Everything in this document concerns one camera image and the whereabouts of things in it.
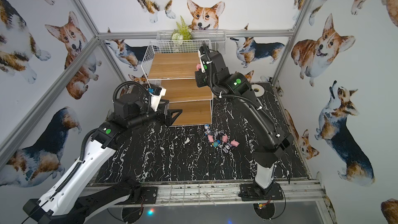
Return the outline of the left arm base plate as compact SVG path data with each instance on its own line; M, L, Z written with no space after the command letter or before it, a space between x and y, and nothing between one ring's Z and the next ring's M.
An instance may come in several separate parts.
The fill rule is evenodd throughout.
M130 197L124 204L155 204L158 195L158 187L139 187L133 189Z

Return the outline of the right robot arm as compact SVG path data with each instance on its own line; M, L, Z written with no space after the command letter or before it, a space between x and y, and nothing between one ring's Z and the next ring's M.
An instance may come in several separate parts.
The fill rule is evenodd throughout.
M294 142L294 137L263 108L246 77L239 72L229 72L221 53L209 49L203 42L198 56L201 68L195 73L197 86L207 86L214 96L229 100L256 133L258 146L252 152L257 165L254 191L257 195L265 193L274 182L277 161Z

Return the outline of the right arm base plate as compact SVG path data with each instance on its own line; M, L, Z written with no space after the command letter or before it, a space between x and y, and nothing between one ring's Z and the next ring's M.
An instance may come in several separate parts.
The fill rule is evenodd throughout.
M266 189L261 188L255 183L241 184L238 196L242 201L273 201L285 198L280 184L275 182L271 183Z

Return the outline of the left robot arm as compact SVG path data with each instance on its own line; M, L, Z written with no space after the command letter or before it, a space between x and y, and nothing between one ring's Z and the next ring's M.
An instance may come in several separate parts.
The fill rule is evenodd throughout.
M81 196L94 174L128 141L133 130L158 122L170 127L182 110L170 110L163 99L166 89L137 82L120 84L114 91L114 112L98 128L89 131L81 144L79 158L67 174L39 199L30 199L24 212L39 224L83 224L104 209L129 197L140 198L141 185L127 177L115 186Z

